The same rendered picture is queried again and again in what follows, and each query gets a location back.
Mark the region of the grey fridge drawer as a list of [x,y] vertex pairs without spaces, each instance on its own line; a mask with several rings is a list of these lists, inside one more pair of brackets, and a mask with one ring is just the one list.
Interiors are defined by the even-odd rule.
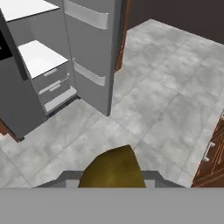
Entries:
[[43,73],[32,80],[32,84],[36,92],[41,95],[46,89],[61,84],[65,88],[69,88],[67,76],[67,64],[55,67],[53,70]]
[[58,80],[53,83],[51,87],[46,87],[39,92],[40,102],[45,105],[59,95],[64,94],[65,92],[72,91],[74,92],[74,87],[71,85],[68,78],[64,80]]

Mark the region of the pale grey door bin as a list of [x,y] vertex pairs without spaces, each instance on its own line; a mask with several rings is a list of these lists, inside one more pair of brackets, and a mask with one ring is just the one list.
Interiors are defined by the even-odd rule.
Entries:
[[94,28],[101,30],[108,29],[108,13],[90,10],[89,8],[81,6],[77,3],[72,3],[70,0],[64,0],[64,10],[68,16],[78,19],[85,24],[93,26]]
[[75,59],[73,59],[73,69],[78,72],[79,74],[81,74],[82,76],[84,76],[85,78],[91,80],[93,83],[99,85],[99,86],[104,86],[106,83],[106,77],[103,76],[99,76],[93,72],[91,72],[90,70],[86,69],[84,66],[81,66],[79,63],[77,63],[75,61]]

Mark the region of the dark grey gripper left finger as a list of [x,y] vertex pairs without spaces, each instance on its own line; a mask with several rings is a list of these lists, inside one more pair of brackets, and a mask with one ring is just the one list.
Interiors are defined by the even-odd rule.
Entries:
[[38,188],[77,188],[83,171],[63,171],[56,179],[38,186]]

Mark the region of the brown wooden side panel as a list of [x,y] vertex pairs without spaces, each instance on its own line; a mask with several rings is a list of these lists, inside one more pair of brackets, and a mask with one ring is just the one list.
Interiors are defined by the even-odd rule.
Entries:
[[117,40],[117,57],[115,64],[116,72],[121,69],[123,63],[123,52],[129,25],[129,16],[130,16],[130,0],[122,0],[122,8],[121,8],[118,40]]

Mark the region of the brown wooden base panel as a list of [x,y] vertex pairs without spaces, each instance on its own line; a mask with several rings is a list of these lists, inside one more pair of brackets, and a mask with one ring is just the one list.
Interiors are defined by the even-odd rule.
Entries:
[[2,134],[3,136],[9,134],[17,143],[22,141],[22,139],[19,139],[1,119],[0,119],[0,134]]

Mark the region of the white fridge shelf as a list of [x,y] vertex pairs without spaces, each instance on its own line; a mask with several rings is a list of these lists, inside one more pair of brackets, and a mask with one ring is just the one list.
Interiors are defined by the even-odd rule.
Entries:
[[33,79],[68,62],[68,59],[37,40],[20,45],[18,50]]
[[0,0],[0,10],[7,22],[38,15],[60,7],[46,0]]

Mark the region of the brown wooden cupboard run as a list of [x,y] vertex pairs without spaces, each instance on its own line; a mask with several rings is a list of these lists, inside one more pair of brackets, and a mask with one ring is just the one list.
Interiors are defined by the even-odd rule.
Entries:
[[215,143],[215,155],[209,162],[202,158],[192,187],[224,187],[224,110],[210,141]]

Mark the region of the brown kiwi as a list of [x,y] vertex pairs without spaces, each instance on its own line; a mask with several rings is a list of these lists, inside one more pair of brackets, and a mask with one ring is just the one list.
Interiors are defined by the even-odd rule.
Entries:
[[145,188],[144,176],[129,144],[98,155],[84,170],[79,188]]

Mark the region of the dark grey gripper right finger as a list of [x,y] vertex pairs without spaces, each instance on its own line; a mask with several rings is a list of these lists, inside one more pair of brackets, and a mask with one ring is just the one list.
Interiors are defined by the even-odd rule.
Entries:
[[174,183],[170,180],[164,179],[163,176],[158,171],[142,171],[144,180],[154,180],[156,188],[183,188],[182,185]]

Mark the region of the grey fridge door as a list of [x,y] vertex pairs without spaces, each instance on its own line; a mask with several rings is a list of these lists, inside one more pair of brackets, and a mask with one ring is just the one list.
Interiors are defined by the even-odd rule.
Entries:
[[75,59],[91,72],[106,77],[106,83],[102,87],[73,70],[78,96],[105,116],[109,116],[122,0],[70,1],[90,10],[108,13],[108,29],[101,30],[68,16],[64,10],[72,60]]

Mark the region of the grey fridge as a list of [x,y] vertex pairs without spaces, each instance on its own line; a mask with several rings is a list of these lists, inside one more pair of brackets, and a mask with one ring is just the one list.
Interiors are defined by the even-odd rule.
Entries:
[[[7,22],[0,10],[0,119],[22,139],[77,96],[62,0],[46,0],[59,6],[38,15]],[[37,40],[62,55],[74,92],[40,102],[18,47]]]

